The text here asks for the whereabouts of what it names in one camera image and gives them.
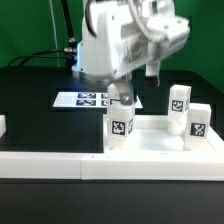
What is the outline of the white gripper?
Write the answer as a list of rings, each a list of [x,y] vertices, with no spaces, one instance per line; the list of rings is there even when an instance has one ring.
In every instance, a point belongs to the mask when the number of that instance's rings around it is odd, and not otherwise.
[[[189,33],[173,0],[86,0],[81,71],[101,80],[123,76],[115,81],[119,100],[133,105],[130,72],[145,66],[147,85],[157,88],[161,61],[182,49]]]

